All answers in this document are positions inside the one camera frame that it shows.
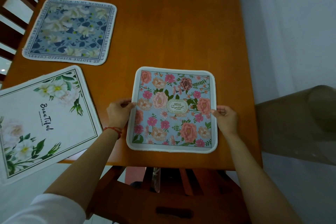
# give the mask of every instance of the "floral placemat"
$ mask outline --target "floral placemat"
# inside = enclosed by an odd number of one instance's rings
[[[88,148],[102,132],[78,66],[0,91],[1,183]]]
[[[84,0],[46,0],[22,50],[27,59],[102,65],[117,8]]]
[[[214,77],[142,67],[135,76],[127,144],[134,150],[209,153],[217,147]]]

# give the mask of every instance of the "wooden table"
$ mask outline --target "wooden table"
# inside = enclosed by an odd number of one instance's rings
[[[19,46],[27,40],[45,0],[40,0]],[[131,97],[141,66],[210,71],[216,79],[217,103],[239,114],[239,133],[262,165],[253,91],[239,0],[89,0],[112,3],[118,12],[106,63],[80,65],[101,124],[107,125],[111,101]],[[23,83],[72,64],[25,59],[19,51],[3,83]],[[141,152],[117,141],[108,165],[234,170],[229,147],[219,133],[210,154]],[[78,153],[62,163],[71,163]]]

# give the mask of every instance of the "placemat white border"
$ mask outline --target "placemat white border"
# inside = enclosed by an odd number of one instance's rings
[[[46,80],[47,77],[53,77],[53,76],[56,76],[60,73],[65,73],[67,71],[70,71],[70,70],[73,70],[75,69],[77,74],[80,75],[81,78],[77,78],[78,81],[81,80],[81,86],[82,86],[82,93],[83,95],[85,96],[85,100],[86,100],[86,103],[88,105],[88,109],[91,113],[91,117],[92,117],[92,121],[95,125],[95,129],[97,131],[97,137],[103,132],[102,130],[102,126],[100,124],[100,121],[99,121],[99,118],[98,118],[98,115],[97,115],[97,112],[95,110],[95,106],[93,105],[93,102],[92,102],[92,99],[90,97],[90,94],[89,94],[89,90],[88,90],[88,87],[86,85],[86,81],[85,81],[85,78],[84,78],[84,74],[82,72],[82,69],[77,66],[77,65],[72,65],[72,66],[69,66],[69,67],[66,67],[64,69],[61,69],[61,70],[58,70],[58,71],[55,71],[53,73],[50,73],[50,74],[46,74],[46,75],[42,75],[40,77],[37,77],[37,78],[34,78],[32,80],[40,80],[40,81],[43,81],[43,80]],[[21,83],[19,85],[16,85],[16,86],[13,86],[11,88],[8,88],[8,89],[4,89],[4,90],[0,90],[0,95],[4,95],[4,94],[7,94],[7,93],[10,93],[12,91],[15,91],[15,90],[19,90],[29,84],[31,84],[32,80],[29,80],[27,82],[24,82],[24,83]],[[96,138],[93,138],[85,143],[82,143],[81,145],[79,146],[76,146],[74,147],[73,149],[70,149],[68,150],[67,152],[65,153],[61,153],[60,155],[58,156],[55,156],[53,158],[50,158],[50,159],[47,159],[46,161],[44,161],[43,163],[40,163],[38,166],[36,167],[32,167],[30,169],[28,169],[27,171],[24,171],[20,174],[18,174],[17,176],[14,176],[14,177],[10,177],[10,178],[7,178],[6,176],[6,167],[5,167],[5,163],[3,162],[3,154],[2,154],[2,150],[0,149],[0,171],[1,171],[1,174],[0,174],[0,183],[2,185],[7,185],[7,184],[11,184],[11,183],[14,183],[28,175],[31,175],[37,171],[40,171],[41,169],[43,168],[46,168],[52,164],[55,164],[57,162],[60,162],[61,160],[65,159],[65,158],[68,158],[76,153],[79,153],[80,151],[82,150],[85,150],[87,149],[94,141],[96,140]]]
[[[167,68],[157,68],[157,67],[140,67],[137,72],[135,73],[135,79],[134,79],[134,86],[133,86],[133,94],[132,94],[132,102],[138,101],[138,95],[139,91],[137,89],[137,85],[140,84],[140,76],[138,74],[141,73],[142,70],[155,70],[158,72],[170,72],[170,73],[181,73],[181,74],[197,74],[197,75],[205,75],[210,77],[210,88],[211,91],[214,93],[211,95],[211,108],[216,109],[217,108],[217,101],[216,101],[216,83],[215,83],[215,77],[212,73],[204,70],[179,70],[179,69],[167,69]],[[197,147],[197,150],[195,147],[186,147],[186,146],[176,146],[176,145],[155,145],[155,148],[153,148],[150,144],[132,144],[132,135],[134,130],[134,122],[135,122],[135,113],[137,109],[134,108],[130,112],[129,115],[129,122],[128,122],[128,128],[127,128],[127,137],[126,137],[126,143],[128,147],[132,150],[138,150],[138,151],[165,151],[165,152],[187,152],[187,153],[211,153],[213,152],[218,145],[218,130],[217,130],[217,120],[216,118],[211,115],[211,139],[212,139],[212,148],[199,148]]]
[[[112,18],[112,22],[111,22],[111,31],[110,31],[110,34],[104,38],[104,45],[102,45],[102,48],[105,48],[105,51],[104,51],[104,57],[103,58],[100,58],[99,60],[98,59],[92,59],[92,60],[98,60],[99,62],[97,63],[94,63],[94,62],[84,62],[84,61],[75,61],[75,60],[72,60],[72,59],[82,59],[82,60],[91,60],[90,58],[85,58],[85,57],[76,57],[76,56],[64,56],[64,57],[67,57],[67,58],[71,58],[71,60],[69,59],[56,59],[56,58],[53,58],[53,59],[47,59],[47,58],[39,58],[39,57],[30,57],[30,53],[29,53],[29,50],[30,50],[30,47],[28,47],[30,41],[33,41],[33,39],[35,38],[35,36],[38,34],[37,31],[34,31],[37,27],[40,26],[40,23],[43,22],[44,20],[44,16],[45,14],[47,13],[47,10],[46,10],[46,7],[48,5],[48,2],[52,2],[52,1],[56,1],[56,2],[61,2],[61,1],[79,1],[79,2],[89,2],[89,4],[86,4],[86,5],[90,5],[90,3],[93,3],[93,4],[103,4],[103,5],[107,5],[107,6],[111,6],[109,8],[111,9],[115,9],[115,12],[114,12],[114,15],[113,15],[113,18]],[[34,23],[34,26],[33,28],[31,29],[30,33],[29,33],[29,36],[27,38],[27,41],[26,41],[26,44],[24,45],[24,48],[22,49],[22,56],[24,56],[26,59],[31,59],[31,60],[41,60],[41,61],[57,61],[57,62],[69,62],[69,63],[77,63],[77,64],[86,64],[86,65],[93,65],[93,66],[99,66],[99,65],[103,65],[105,63],[105,61],[107,60],[107,56],[109,55],[109,48],[110,48],[110,45],[111,45],[111,39],[112,39],[112,34],[113,34],[113,29],[114,29],[114,22],[116,20],[116,16],[117,16],[117,7],[113,4],[110,4],[110,3],[104,3],[104,2],[95,2],[95,1],[88,1],[88,0],[46,0],[42,6],[42,9],[38,15],[38,17],[36,18],[36,21]],[[34,54],[31,54],[31,55],[34,55],[34,56],[46,56],[47,54],[39,54],[39,53],[34,53]]]

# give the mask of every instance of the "oval label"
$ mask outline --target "oval label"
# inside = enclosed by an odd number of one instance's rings
[[[183,99],[171,99],[167,103],[167,109],[171,113],[187,113],[188,103]]]

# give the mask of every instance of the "forearm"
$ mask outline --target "forearm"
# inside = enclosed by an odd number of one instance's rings
[[[68,197],[86,210],[118,134],[107,129],[44,193]]]
[[[226,137],[253,223],[301,223],[286,198],[238,135]]]

